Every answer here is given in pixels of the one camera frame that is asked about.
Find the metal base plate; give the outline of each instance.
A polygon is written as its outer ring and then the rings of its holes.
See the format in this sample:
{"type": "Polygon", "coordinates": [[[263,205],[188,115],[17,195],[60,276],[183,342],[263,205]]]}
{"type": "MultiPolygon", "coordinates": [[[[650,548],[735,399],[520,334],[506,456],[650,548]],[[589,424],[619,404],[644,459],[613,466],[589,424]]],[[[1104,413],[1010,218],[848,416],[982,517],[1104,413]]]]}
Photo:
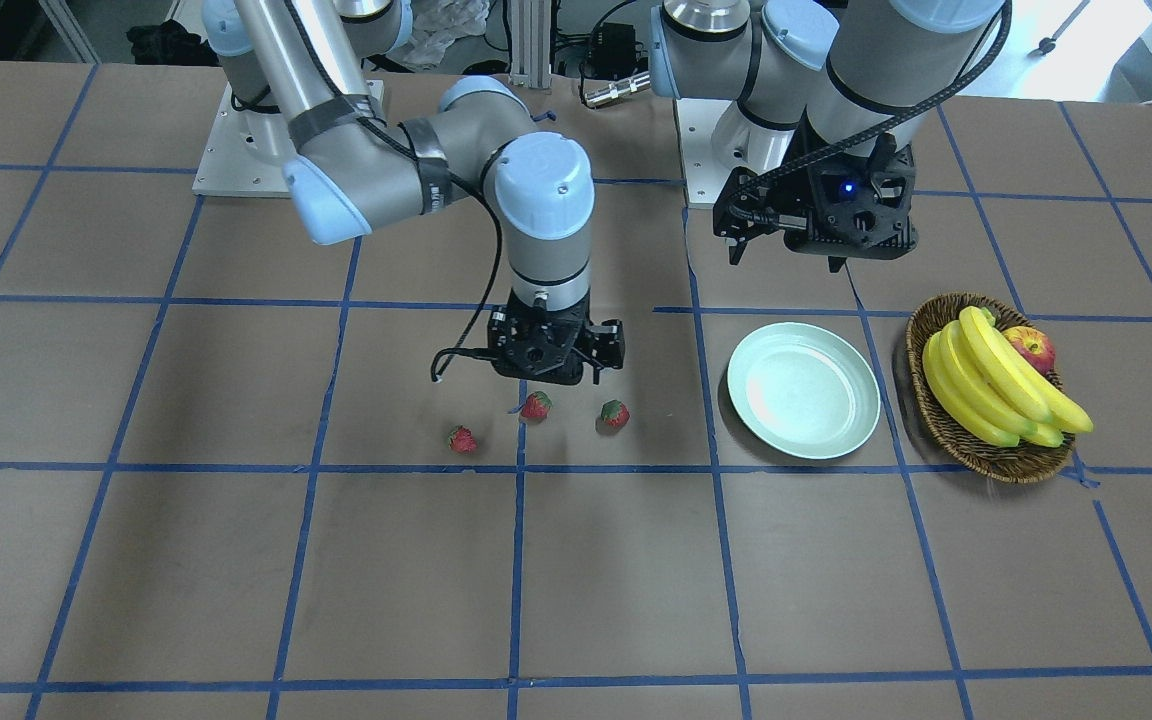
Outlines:
{"type": "MultiPolygon", "coordinates": [[[[369,79],[371,94],[384,106],[385,85],[369,79]]],[[[220,197],[291,197],[283,182],[282,164],[262,160],[248,146],[251,134],[244,113],[229,105],[229,86],[220,94],[220,106],[211,122],[207,146],[198,160],[195,195],[220,197]]]]}
{"type": "Polygon", "coordinates": [[[675,101],[679,151],[682,154],[682,176],[687,182],[689,209],[713,209],[728,174],[732,174],[732,169],[714,154],[710,143],[714,127],[718,127],[718,119],[723,116],[728,105],[732,105],[732,100],[695,100],[684,97],[675,101]]]}

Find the banana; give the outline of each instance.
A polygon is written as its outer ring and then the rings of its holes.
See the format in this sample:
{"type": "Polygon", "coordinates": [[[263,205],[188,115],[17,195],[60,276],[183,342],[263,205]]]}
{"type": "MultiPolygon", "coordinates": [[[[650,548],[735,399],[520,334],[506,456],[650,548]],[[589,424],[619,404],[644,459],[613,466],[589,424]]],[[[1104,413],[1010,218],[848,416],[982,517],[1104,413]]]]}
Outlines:
{"type": "Polygon", "coordinates": [[[1058,429],[1064,430],[1066,433],[1089,433],[1096,429],[1087,411],[1083,410],[1083,407],[1076,404],[1063,392],[1056,389],[1056,386],[1048,382],[1043,373],[1039,373],[1038,370],[1033,369],[1033,365],[1020,356],[1020,353],[1015,353],[1015,348],[1011,349],[1011,364],[1016,366],[1016,372],[1020,372],[1021,377],[1032,384],[1043,396],[1043,401],[1052,411],[1052,423],[1058,429]]]}
{"type": "Polygon", "coordinates": [[[940,350],[947,381],[984,419],[1020,437],[1038,432],[1038,423],[1016,414],[980,376],[972,355],[963,346],[963,328],[957,320],[941,328],[940,350]]]}
{"type": "Polygon", "coordinates": [[[927,384],[932,386],[932,395],[940,401],[945,411],[952,418],[963,425],[964,430],[972,433],[995,447],[1016,447],[1020,445],[1020,435],[999,429],[984,419],[961,396],[952,384],[945,379],[945,367],[941,365],[942,333],[937,332],[923,346],[923,374],[927,376],[927,384]]]}
{"type": "Polygon", "coordinates": [[[1064,445],[1064,435],[1060,434],[1060,429],[1056,429],[1055,425],[1048,425],[1047,423],[1037,423],[1034,432],[1025,433],[1021,437],[1023,437],[1025,441],[1040,445],[1043,447],[1060,447],[1064,445]]]}
{"type": "MultiPolygon", "coordinates": [[[[1002,333],[992,327],[978,306],[964,306],[958,313],[958,319],[960,327],[963,328],[964,344],[977,361],[980,374],[986,377],[998,391],[998,395],[1005,397],[1007,404],[1014,407],[1025,418],[1036,423],[1051,423],[1051,407],[1047,406],[1041,392],[1011,361],[1011,356],[1015,356],[1016,361],[1029,366],[1024,357],[1020,357],[1020,353],[1016,353],[1016,348],[1002,338],[1002,333]]],[[[1033,370],[1033,373],[1037,376],[1037,370],[1033,370]]]]}

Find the red apple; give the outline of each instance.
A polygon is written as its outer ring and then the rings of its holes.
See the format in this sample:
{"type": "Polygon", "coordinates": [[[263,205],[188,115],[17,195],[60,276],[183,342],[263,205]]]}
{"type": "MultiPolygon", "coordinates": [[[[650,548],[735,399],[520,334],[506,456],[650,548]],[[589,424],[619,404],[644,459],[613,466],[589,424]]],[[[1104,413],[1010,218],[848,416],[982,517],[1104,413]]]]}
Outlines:
{"type": "Polygon", "coordinates": [[[1039,373],[1046,376],[1052,366],[1056,365],[1056,348],[1052,347],[1052,341],[1038,328],[1016,325],[1002,332],[1002,338],[1007,338],[1007,342],[1016,348],[1016,353],[1020,353],[1020,356],[1039,373]]]}

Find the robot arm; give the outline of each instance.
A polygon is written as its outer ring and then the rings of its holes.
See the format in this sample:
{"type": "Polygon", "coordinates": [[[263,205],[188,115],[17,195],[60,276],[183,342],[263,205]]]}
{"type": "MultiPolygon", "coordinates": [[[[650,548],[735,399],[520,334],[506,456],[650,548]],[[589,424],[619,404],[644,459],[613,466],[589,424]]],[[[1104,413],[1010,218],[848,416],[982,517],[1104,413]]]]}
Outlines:
{"type": "Polygon", "coordinates": [[[621,323],[589,320],[594,182],[584,149],[537,132],[526,105],[485,77],[462,78],[438,113],[389,128],[357,47],[397,41],[392,20],[384,22],[394,5],[362,5],[380,3],[207,3],[209,35],[238,38],[220,54],[234,94],[259,94],[268,83],[287,119],[294,156],[283,177],[310,237],[326,245],[366,236],[472,196],[502,234],[511,296],[490,314],[488,347],[439,356],[490,361],[500,374],[541,382],[579,382],[586,364],[596,382],[600,370],[621,369],[621,323]],[[343,9],[371,9],[371,22],[343,23],[343,9]]]}
{"type": "Polygon", "coordinates": [[[714,205],[732,264],[772,232],[827,255],[831,272],[914,250],[910,139],[988,67],[1009,22],[1010,0],[852,0],[841,24],[812,0],[654,8],[653,90],[735,101],[714,137],[719,156],[741,158],[714,205]],[[964,73],[995,18],[991,50],[964,73]]]}
{"type": "MultiPolygon", "coordinates": [[[[733,100],[717,141],[742,164],[714,205],[732,264],[772,232],[790,250],[827,255],[832,272],[847,258],[914,250],[909,141],[925,111],[1001,50],[1010,5],[852,0],[841,24],[813,0],[657,6],[653,90],[733,100]],[[991,50],[963,71],[995,18],[991,50]]],[[[205,0],[204,18],[236,109],[283,145],[291,138],[275,156],[314,242],[365,236],[467,196],[488,209],[511,295],[490,313],[488,347],[457,343],[440,357],[541,382],[579,382],[586,364],[596,382],[621,369],[621,323],[589,319],[594,184],[579,143],[537,132],[526,106],[484,77],[457,82],[427,118],[385,123],[361,56],[406,40],[410,0],[205,0]]]]}

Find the blue joint cap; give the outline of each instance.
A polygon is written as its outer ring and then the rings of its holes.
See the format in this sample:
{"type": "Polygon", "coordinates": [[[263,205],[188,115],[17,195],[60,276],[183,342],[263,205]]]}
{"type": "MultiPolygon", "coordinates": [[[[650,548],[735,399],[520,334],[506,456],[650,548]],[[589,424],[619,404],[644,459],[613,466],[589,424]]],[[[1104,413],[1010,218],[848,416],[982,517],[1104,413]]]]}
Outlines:
{"type": "Polygon", "coordinates": [[[207,45],[217,55],[237,58],[251,53],[252,38],[247,35],[234,0],[204,0],[202,26],[207,33],[207,45]]]}
{"type": "Polygon", "coordinates": [[[399,45],[412,38],[412,0],[402,0],[401,10],[402,17],[397,21],[397,37],[394,38],[394,44],[385,53],[393,53],[394,50],[397,50],[399,45]]]}
{"type": "Polygon", "coordinates": [[[500,81],[488,76],[468,76],[456,81],[456,85],[447,88],[447,92],[444,92],[442,99],[439,99],[439,113],[450,108],[452,103],[460,100],[461,97],[473,94],[473,92],[498,92],[499,94],[507,94],[526,112],[528,118],[531,118],[531,111],[526,109],[526,105],[522,104],[522,100],[518,100],[516,94],[509,92],[509,88],[500,85],[500,81]]]}
{"type": "Polygon", "coordinates": [[[296,156],[288,160],[283,165],[283,180],[301,213],[301,222],[317,245],[333,245],[371,234],[371,223],[362,217],[358,206],[310,159],[296,156]]]}
{"type": "Polygon", "coordinates": [[[664,41],[664,21],[660,18],[660,6],[652,8],[652,45],[647,55],[647,69],[652,73],[652,92],[660,97],[682,97],[677,83],[673,82],[673,68],[669,67],[669,47],[664,41]]]}
{"type": "Polygon", "coordinates": [[[529,236],[570,237],[594,213],[589,156],[558,132],[528,132],[500,152],[495,195],[509,223],[529,236]]]}
{"type": "Polygon", "coordinates": [[[824,68],[838,20],[813,0],[767,0],[763,6],[763,26],[785,53],[808,68],[824,68]]]}

